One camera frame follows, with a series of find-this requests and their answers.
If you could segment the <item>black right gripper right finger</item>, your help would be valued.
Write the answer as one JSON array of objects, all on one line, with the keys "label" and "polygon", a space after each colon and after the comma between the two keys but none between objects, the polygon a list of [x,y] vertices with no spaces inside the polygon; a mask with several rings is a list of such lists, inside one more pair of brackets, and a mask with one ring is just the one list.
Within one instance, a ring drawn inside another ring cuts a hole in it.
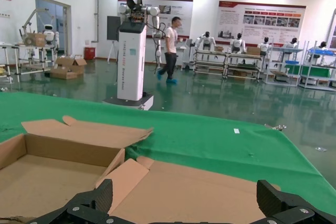
[{"label": "black right gripper right finger", "polygon": [[279,191],[266,180],[257,182],[257,203],[264,224],[335,224],[335,216],[315,208],[302,197]]}]

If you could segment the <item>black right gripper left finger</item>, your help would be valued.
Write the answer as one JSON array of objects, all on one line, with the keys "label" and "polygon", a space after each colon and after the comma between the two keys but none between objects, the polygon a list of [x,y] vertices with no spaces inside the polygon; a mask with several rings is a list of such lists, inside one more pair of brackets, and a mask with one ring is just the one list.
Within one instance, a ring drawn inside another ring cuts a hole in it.
[{"label": "black right gripper left finger", "polygon": [[108,214],[113,201],[113,183],[105,179],[96,189],[77,193],[63,207],[28,223],[123,223]]}]

